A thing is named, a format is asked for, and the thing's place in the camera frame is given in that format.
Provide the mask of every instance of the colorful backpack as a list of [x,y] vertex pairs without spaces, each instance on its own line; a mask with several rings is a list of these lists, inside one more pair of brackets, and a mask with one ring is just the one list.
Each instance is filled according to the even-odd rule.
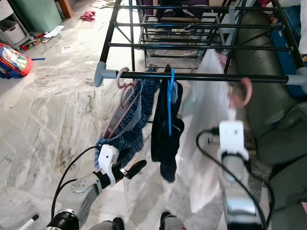
[[33,61],[10,46],[0,43],[0,77],[23,78],[28,75]]

